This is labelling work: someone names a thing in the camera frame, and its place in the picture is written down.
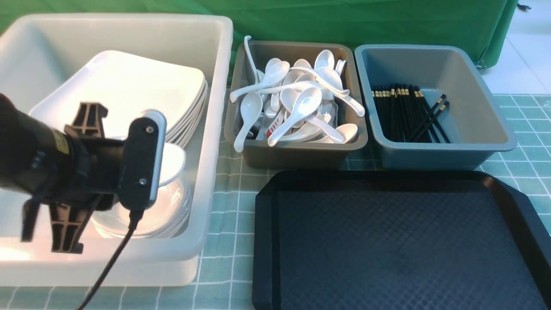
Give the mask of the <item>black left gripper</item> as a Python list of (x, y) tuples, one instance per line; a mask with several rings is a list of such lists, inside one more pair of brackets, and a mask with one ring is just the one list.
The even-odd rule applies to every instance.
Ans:
[(80, 237), (93, 211), (108, 211), (118, 200), (123, 144), (105, 137), (107, 116), (108, 109), (99, 102), (81, 102), (63, 132), (48, 127), (57, 151), (65, 156), (59, 182), (48, 199), (54, 253), (83, 253)]

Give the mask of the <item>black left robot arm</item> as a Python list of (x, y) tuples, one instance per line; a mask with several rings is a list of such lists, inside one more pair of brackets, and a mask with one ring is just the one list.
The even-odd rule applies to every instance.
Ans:
[(52, 251), (81, 254), (80, 242), (94, 211), (115, 198), (124, 143), (104, 137), (108, 111), (82, 103), (64, 131), (19, 111), (1, 95), (1, 188), (29, 195), (22, 204), (21, 241), (33, 240), (41, 205), (47, 205)]

